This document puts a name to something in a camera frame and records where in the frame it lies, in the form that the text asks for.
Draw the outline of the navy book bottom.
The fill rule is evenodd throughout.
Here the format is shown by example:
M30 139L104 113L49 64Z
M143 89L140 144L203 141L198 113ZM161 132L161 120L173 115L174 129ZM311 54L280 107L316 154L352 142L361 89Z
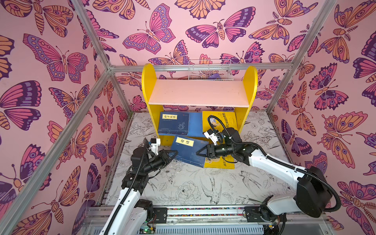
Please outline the navy book bottom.
M207 141L176 135L171 145L171 150L178 151L175 160L204 168L206 158L197 156L196 152L208 144Z

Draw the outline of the yellow cartoon book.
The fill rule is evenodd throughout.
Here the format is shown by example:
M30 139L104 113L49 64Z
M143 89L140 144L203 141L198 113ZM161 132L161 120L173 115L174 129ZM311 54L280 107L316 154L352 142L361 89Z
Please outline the yellow cartoon book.
M223 124L226 126L226 128L234 128L235 130L238 130L238 123L236 119L235 112L217 112L217 111L204 111L202 113L202 131L206 132L209 129L211 129L211 126L208 122L208 117L210 115L216 116L219 118Z
M232 156L217 159L206 159L204 168L234 169L234 158Z

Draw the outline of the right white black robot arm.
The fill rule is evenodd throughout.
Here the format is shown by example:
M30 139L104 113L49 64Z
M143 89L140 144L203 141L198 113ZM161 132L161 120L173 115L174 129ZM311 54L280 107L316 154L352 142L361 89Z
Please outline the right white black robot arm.
M204 135L212 143L197 151L197 156L217 159L230 155L236 163L264 170L292 187L291 194L271 195L264 199L255 213L263 221L272 222L278 216L294 212L319 218L324 212L336 212L341 208L338 193L320 169L279 160L267 154L257 143L242 142L239 132L227 128L220 118L209 115L207 120L210 128Z

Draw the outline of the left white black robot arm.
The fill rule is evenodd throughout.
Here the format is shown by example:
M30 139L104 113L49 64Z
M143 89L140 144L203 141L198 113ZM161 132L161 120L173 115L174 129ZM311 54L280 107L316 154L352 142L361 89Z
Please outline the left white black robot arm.
M135 235L145 222L155 218L152 201L141 199L150 173L160 171L174 160L177 150L157 150L157 139L144 139L143 146L133 150L132 165L122 180L117 202L101 229L101 235Z

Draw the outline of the yellow wooden bookshelf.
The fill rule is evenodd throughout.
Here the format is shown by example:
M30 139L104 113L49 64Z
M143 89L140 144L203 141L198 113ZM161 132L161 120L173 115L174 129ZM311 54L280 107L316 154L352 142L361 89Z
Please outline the yellow wooden bookshelf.
M258 88L258 72L250 66L242 81L158 79L154 66L142 72L142 90L155 129L164 105L233 107L242 132Z

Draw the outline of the small green circuit board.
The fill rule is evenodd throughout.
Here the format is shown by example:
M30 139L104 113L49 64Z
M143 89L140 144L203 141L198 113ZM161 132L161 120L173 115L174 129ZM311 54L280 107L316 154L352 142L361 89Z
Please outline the small green circuit board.
M155 234L155 227L142 227L139 230L139 235Z

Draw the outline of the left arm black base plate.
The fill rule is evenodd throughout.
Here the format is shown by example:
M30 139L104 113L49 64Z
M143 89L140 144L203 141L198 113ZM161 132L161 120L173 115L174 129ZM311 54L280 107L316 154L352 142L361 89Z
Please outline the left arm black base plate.
M154 224L166 224L168 209L167 208L154 208L153 209L153 223Z

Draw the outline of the aluminium mounting rail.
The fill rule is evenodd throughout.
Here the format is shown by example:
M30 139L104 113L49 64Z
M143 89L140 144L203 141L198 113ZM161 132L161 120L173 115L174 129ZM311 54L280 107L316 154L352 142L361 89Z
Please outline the aluminium mounting rail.
M166 224L154 224L152 220L142 227L155 227L153 235L274 235L280 229L284 235L336 234L325 214L312 218L293 212L287 214L286 222L248 222L242 214L247 206L252 205L156 206L168 209Z

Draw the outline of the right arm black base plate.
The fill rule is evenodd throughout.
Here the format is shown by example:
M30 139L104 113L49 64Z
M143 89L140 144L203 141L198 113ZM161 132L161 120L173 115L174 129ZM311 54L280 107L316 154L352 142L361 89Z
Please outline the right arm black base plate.
M248 222L277 224L287 221L283 214L276 215L264 206L247 206L242 214Z

